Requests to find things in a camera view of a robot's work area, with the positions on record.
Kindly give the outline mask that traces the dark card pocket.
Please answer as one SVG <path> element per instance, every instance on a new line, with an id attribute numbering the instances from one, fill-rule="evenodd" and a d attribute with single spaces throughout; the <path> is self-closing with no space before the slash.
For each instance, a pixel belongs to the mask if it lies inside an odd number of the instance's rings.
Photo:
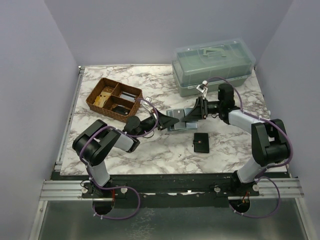
<path id="1" fill-rule="evenodd" d="M 179 119 L 180 121 L 183 121 L 185 118 L 185 111 L 184 109 L 174 109 L 173 110 L 173 117 Z"/>

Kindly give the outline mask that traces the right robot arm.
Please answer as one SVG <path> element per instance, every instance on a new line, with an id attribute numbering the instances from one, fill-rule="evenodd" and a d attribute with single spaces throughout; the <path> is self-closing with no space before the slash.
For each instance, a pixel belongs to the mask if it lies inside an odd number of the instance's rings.
<path id="1" fill-rule="evenodd" d="M 286 165 L 293 157 L 293 147 L 288 139 L 284 123 L 280 119 L 268 120 L 244 111 L 236 106 L 238 91 L 229 83 L 218 86 L 217 100 L 209 101 L 207 82 L 196 88 L 202 95 L 196 99 L 192 110 L 183 121 L 204 120 L 208 115 L 217 115 L 228 125 L 242 129 L 251 135 L 251 158 L 236 170 L 230 180 L 230 191 L 241 196 L 247 192 L 255 178 L 270 168 Z"/>

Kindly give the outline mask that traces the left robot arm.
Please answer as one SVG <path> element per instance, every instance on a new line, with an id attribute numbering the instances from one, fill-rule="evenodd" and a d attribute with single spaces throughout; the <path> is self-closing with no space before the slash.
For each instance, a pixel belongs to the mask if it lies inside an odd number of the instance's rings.
<path id="1" fill-rule="evenodd" d="M 123 130 L 107 125 L 100 119 L 92 123 L 73 141 L 72 149 L 85 165 L 89 180 L 94 184 L 93 191 L 101 198 L 110 194 L 111 185 L 108 182 L 111 177 L 104 160 L 113 148 L 132 153 L 139 146 L 140 137 L 154 129 L 167 129 L 179 121 L 157 111 L 144 120 L 135 115 L 128 117 Z"/>

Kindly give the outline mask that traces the green card holder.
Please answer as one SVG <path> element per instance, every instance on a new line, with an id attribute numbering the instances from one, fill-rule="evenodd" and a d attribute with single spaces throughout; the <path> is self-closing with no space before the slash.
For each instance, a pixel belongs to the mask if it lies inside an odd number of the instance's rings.
<path id="1" fill-rule="evenodd" d="M 184 121 L 184 117 L 191 112 L 192 108 L 175 108 L 169 109 L 166 111 L 166 115 L 169 117 L 179 119 L 178 123 L 170 126 L 167 131 L 168 132 L 178 132 L 178 131 L 191 131 L 197 130 L 198 124 L 197 121 Z"/>

